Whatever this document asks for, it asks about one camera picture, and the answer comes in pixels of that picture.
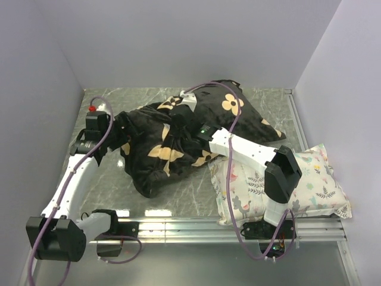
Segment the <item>black pillowcase with tan flowers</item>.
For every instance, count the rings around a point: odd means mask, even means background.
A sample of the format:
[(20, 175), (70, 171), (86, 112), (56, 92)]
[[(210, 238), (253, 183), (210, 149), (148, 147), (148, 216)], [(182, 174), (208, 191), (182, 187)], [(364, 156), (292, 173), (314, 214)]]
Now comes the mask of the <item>black pillowcase with tan flowers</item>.
[(186, 131), (178, 130), (171, 119), (172, 112), (182, 104), (178, 95), (122, 111), (115, 117), (123, 122), (128, 138), (120, 148), (124, 170), (144, 197), (154, 197), (159, 184), (189, 173), (217, 156), (195, 138), (203, 124), (233, 127), (235, 135), (261, 145), (286, 138), (262, 117), (233, 80), (217, 80), (213, 85), (195, 89), (193, 94), (197, 104), (191, 118), (195, 122)]

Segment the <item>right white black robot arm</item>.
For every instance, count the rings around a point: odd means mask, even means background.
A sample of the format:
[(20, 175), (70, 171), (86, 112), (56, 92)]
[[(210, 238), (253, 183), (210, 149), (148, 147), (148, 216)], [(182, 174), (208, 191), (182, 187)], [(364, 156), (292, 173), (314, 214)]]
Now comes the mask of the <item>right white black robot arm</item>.
[(268, 196), (262, 230), (265, 236), (276, 238), (283, 231), (283, 221), (288, 213), (288, 201), (302, 177), (301, 169), (292, 150), (266, 147), (243, 139), (221, 126), (202, 124), (187, 105), (169, 111), (171, 128), (176, 135), (190, 140), (197, 147), (228, 157), (226, 196), (230, 217), (236, 226), (230, 198), (232, 161), (238, 161), (264, 174), (264, 192)]

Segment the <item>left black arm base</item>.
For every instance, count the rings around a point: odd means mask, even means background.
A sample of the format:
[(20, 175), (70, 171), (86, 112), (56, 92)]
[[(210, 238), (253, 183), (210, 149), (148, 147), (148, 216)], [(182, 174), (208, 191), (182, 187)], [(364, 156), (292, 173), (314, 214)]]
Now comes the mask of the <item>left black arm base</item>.
[[(122, 264), (132, 261), (142, 251), (142, 242), (138, 238), (138, 233), (139, 222), (119, 222), (115, 230), (107, 231), (94, 239), (96, 255), (100, 260), (110, 264)], [(120, 262), (112, 261), (112, 259), (116, 259), (122, 254), (123, 247), (128, 243), (137, 244), (136, 254)]]

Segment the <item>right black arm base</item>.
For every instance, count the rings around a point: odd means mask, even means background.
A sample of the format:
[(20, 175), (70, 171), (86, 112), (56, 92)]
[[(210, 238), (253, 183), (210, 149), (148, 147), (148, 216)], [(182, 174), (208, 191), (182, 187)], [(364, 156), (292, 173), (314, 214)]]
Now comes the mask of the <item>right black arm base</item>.
[[(246, 240), (271, 240), (276, 227), (265, 222), (246, 222), (241, 229), (241, 235)], [(276, 235), (276, 239), (269, 249), (266, 257), (278, 259), (287, 253), (286, 240), (293, 241), (296, 238), (296, 227), (291, 220), (285, 220)]]

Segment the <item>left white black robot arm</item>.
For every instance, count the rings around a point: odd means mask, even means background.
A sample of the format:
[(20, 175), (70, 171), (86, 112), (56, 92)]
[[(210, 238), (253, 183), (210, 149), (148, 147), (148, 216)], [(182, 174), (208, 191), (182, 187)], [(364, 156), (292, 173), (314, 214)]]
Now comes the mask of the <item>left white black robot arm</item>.
[(35, 259), (78, 262), (93, 239), (102, 235), (112, 240), (119, 235), (114, 210), (95, 210), (86, 219), (75, 221), (85, 191), (107, 153), (106, 138), (112, 125), (112, 117), (104, 111), (86, 115), (86, 127), (70, 148), (68, 166), (56, 193), (41, 215), (30, 217), (26, 223)]

